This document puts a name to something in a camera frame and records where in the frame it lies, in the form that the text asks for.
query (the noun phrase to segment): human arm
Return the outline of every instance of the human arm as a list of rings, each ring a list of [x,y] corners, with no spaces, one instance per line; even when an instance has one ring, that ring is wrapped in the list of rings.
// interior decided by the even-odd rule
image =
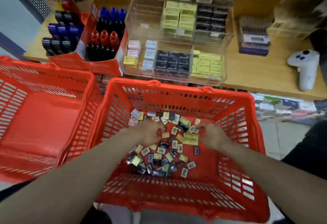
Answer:
[[[231,142],[217,125],[201,123],[197,128],[206,130],[200,131],[204,144],[239,164],[296,224],[326,223],[326,180]]]
[[[122,129],[71,162],[39,177],[0,203],[0,223],[80,223],[106,181],[136,144],[158,142],[162,123]]]

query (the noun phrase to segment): person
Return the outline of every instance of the person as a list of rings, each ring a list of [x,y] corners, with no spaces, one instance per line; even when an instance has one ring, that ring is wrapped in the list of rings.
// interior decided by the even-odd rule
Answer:
[[[239,164],[290,222],[320,224],[327,220],[327,156],[322,156],[322,150],[327,147],[326,123],[314,126],[284,162],[231,142],[217,125],[200,123],[196,128],[200,128],[202,142]],[[14,185],[11,192],[10,188],[4,190],[0,223],[111,223],[110,218],[99,217],[90,207],[131,148],[136,144],[148,147],[159,142],[158,129],[164,132],[163,124],[154,121],[122,129],[58,169],[32,182],[24,182],[23,187]],[[320,140],[321,135],[325,135],[323,140]],[[318,149],[321,152],[316,153],[316,146],[321,144],[323,148]],[[297,165],[291,162],[293,153],[301,156]],[[313,170],[318,175],[304,171],[312,169],[318,162],[322,163],[315,164],[319,168]]]

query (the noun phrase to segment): white tiled floor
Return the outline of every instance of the white tiled floor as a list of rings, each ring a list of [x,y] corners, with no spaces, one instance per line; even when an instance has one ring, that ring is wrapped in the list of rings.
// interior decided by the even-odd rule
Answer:
[[[264,136],[264,146],[266,148],[267,156],[275,159],[282,159],[287,153],[289,153],[297,143],[299,143],[305,133],[310,129],[309,126],[293,124],[293,123],[275,123],[275,122],[259,122],[262,133]],[[10,184],[0,182],[0,190],[7,188]],[[276,208],[276,206],[269,199],[269,206],[271,212],[271,218],[269,224],[272,221],[282,218],[282,214]],[[122,223],[120,216],[126,216],[127,209],[117,209],[116,206],[108,206],[112,211],[108,211],[112,216],[113,224]],[[187,214],[175,214],[163,211],[150,211],[145,210],[141,212],[141,224],[160,224],[160,223],[182,223],[188,222],[191,224],[204,224],[205,222],[202,218],[191,216]],[[217,219],[214,224],[240,224],[244,222],[235,222],[228,220]]]

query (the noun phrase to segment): plastic basket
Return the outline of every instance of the plastic basket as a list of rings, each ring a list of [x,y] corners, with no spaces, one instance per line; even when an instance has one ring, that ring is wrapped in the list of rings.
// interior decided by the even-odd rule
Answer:
[[[0,181],[29,180],[80,155],[102,99],[92,73],[0,56]]]
[[[254,99],[248,93],[161,84],[156,80],[112,79],[92,131],[93,145],[128,127],[134,109],[173,111],[188,118],[207,119],[220,125],[234,141],[265,154],[256,120]],[[192,147],[183,154],[197,167],[187,178],[172,179],[132,172],[122,161],[109,178],[98,202],[214,218],[263,223],[269,219],[268,199],[260,187],[221,153],[199,142],[200,156]]]

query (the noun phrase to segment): basket handle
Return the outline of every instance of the basket handle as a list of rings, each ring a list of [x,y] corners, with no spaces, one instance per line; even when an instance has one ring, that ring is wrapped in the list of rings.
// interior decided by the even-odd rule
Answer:
[[[158,80],[149,80],[147,84],[149,86],[160,86],[161,82],[159,82]]]
[[[215,89],[211,86],[203,86],[200,88],[200,90],[202,90],[203,92],[215,93]]]

